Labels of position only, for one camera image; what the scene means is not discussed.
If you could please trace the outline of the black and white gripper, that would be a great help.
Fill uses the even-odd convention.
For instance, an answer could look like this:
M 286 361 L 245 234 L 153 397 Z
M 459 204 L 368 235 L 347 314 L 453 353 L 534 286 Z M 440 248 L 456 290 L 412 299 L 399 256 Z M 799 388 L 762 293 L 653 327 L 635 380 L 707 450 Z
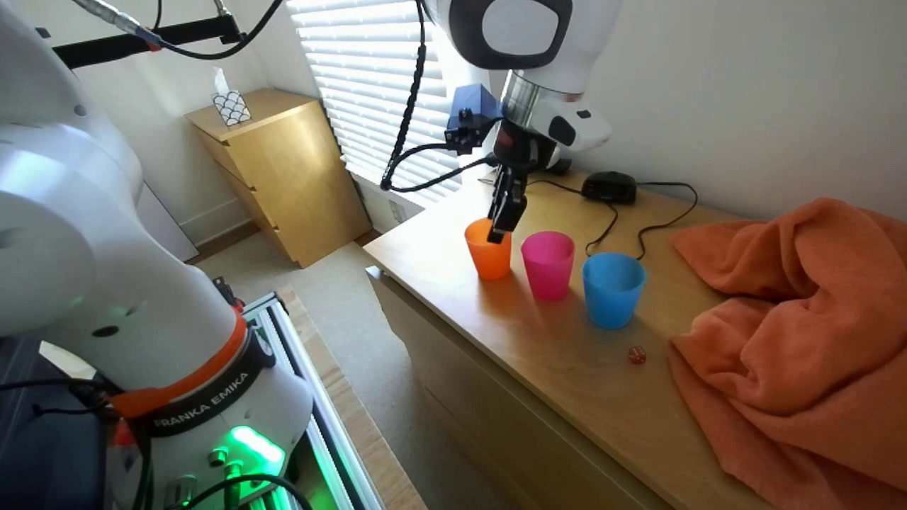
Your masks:
M 547 171 L 562 154 L 594 151 L 609 136 L 609 123 L 582 99 L 552 92 L 507 93 L 494 139 L 494 156 L 504 167 L 494 180 L 487 242 L 504 242 L 527 207 L 527 176 L 518 171 Z

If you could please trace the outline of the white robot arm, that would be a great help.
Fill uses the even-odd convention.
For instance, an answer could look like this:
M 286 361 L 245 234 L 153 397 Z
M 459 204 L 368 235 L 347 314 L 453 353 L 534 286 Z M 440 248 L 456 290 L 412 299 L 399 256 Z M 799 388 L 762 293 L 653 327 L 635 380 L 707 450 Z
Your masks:
M 100 370 L 140 440 L 144 501 L 181 479 L 262 496 L 303 440 L 310 387 L 144 231 L 134 149 L 5 7 L 0 68 L 0 330 Z

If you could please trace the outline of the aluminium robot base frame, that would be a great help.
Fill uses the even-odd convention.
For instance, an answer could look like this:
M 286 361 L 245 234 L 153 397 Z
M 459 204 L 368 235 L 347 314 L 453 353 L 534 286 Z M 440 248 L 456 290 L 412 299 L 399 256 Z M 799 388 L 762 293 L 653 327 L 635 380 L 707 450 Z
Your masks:
M 270 415 L 245 421 L 214 449 L 224 484 L 198 510 L 382 510 L 314 361 L 292 324 L 289 296 L 245 306 L 251 330 L 299 387 Z

